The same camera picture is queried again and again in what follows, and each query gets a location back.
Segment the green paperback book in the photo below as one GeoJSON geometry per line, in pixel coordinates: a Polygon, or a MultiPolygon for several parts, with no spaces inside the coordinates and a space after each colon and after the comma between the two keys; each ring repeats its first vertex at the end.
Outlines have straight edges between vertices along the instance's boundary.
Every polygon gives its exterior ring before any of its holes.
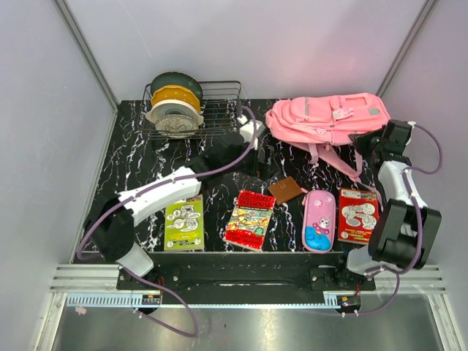
{"type": "Polygon", "coordinates": [[[202,251],[205,248],[203,196],[179,200],[165,209],[164,250],[202,251]]]}

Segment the pink student backpack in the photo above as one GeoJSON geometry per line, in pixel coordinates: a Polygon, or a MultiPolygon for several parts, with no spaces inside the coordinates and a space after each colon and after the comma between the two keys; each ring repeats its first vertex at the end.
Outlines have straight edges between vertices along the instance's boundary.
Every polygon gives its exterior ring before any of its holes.
{"type": "Polygon", "coordinates": [[[328,163],[351,180],[359,182],[362,151],[356,151],[352,168],[334,151],[352,144],[352,135],[376,132],[390,121],[382,100],[370,93],[282,99],[265,114],[273,137],[308,152],[311,163],[328,163]]]}

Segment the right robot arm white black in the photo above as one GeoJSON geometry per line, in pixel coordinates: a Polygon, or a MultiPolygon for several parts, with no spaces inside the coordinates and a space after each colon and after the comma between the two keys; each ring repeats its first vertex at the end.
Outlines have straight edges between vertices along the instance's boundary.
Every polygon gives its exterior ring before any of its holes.
{"type": "Polygon", "coordinates": [[[351,137],[356,148],[369,158],[385,204],[367,246],[352,249],[332,271],[332,281],[341,290],[363,284],[384,271],[401,276],[422,268],[429,258],[442,214],[423,201],[412,174],[435,174],[441,165],[424,170],[404,155],[414,129],[422,126],[392,119],[375,132],[351,137]]]}

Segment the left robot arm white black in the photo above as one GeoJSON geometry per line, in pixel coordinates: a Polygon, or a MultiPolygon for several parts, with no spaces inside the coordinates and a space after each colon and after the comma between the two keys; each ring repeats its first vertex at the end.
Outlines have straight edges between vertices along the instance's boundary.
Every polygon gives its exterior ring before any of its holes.
{"type": "Polygon", "coordinates": [[[222,135],[164,178],[101,198],[85,219],[78,258],[83,258],[83,247],[92,241],[106,262],[118,263],[132,272],[132,281],[138,287],[151,289],[157,283],[158,272],[154,261],[135,240],[134,228],[179,200],[220,186],[231,173],[260,177],[259,167],[268,164],[259,158],[258,151],[264,135],[263,132],[258,136],[235,132],[222,135]]]}

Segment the red treehouse paperback book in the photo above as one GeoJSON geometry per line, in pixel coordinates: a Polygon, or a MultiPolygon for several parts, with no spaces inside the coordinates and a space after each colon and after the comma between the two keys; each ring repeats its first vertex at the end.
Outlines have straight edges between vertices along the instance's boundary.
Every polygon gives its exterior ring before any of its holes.
{"type": "Polygon", "coordinates": [[[226,226],[224,242],[261,252],[276,199],[242,189],[226,226]]]}

